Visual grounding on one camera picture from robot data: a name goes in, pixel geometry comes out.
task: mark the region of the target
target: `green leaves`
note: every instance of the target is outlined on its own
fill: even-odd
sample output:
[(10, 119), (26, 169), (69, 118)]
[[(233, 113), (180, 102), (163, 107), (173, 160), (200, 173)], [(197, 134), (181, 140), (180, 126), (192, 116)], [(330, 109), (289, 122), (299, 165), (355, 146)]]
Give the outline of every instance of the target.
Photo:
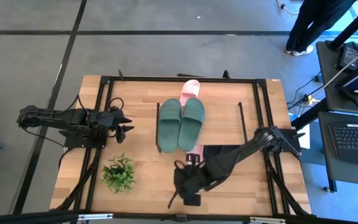
[(132, 190), (131, 184), (136, 183), (134, 178), (134, 166), (129, 164), (132, 159), (125, 156), (124, 153), (121, 156), (114, 156), (113, 159), (109, 159), (111, 165), (109, 167), (103, 166), (103, 182), (110, 190), (114, 190), (114, 193), (122, 192), (126, 190), (127, 193)]

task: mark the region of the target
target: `wooden table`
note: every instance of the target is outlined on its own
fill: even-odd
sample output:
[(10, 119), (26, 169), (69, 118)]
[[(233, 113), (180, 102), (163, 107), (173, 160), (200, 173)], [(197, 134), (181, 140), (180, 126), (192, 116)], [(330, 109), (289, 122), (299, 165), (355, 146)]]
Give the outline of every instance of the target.
[[(86, 75), (80, 90), (80, 98), (87, 108), (94, 108), (101, 76)], [(127, 133), (122, 144), (108, 139), (102, 150), (91, 210), (95, 212), (128, 212), (159, 214), (219, 214), (219, 215), (272, 215), (265, 165), (261, 152), (257, 152), (236, 165), (232, 175), (210, 192), (202, 192), (200, 207), (183, 205), (177, 197), (171, 209), (167, 208), (175, 188), (173, 185), (173, 161), (185, 160), (185, 152), (177, 149), (171, 154), (158, 153), (155, 145), (156, 104), (170, 98), (179, 98), (182, 82), (115, 81), (112, 97), (121, 97), (125, 116), (135, 129)], [(287, 106), (280, 80), (267, 80), (274, 125), (291, 128)], [(106, 92), (102, 97), (104, 108)], [(259, 89), (264, 124), (267, 115), (262, 89)], [(199, 99), (206, 108), (206, 118), (200, 133), (200, 145), (236, 145), (244, 143), (238, 102), (242, 103), (248, 139), (253, 138), (258, 127), (254, 92), (247, 83), (201, 83)], [(50, 208), (59, 206), (77, 184), (85, 149), (74, 149), (62, 160)], [(134, 189), (114, 194), (101, 181), (100, 173), (108, 159), (121, 155), (134, 160)], [(281, 153), (285, 184), (304, 210), (310, 212), (302, 169), (292, 154)], [(88, 186), (85, 186), (81, 208), (85, 207)], [(277, 205), (283, 212), (280, 191), (276, 186)]]

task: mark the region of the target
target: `green slipper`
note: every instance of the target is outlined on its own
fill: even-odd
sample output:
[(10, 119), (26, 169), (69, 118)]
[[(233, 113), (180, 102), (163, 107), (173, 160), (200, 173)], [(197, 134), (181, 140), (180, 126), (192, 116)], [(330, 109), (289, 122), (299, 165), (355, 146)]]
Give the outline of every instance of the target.
[(205, 109), (203, 103), (196, 98), (187, 100), (179, 132), (178, 145), (185, 152), (190, 152), (196, 145), (200, 129), (204, 123)]
[(177, 99), (169, 99), (160, 108), (158, 144), (162, 152), (175, 152), (178, 147), (181, 106)]

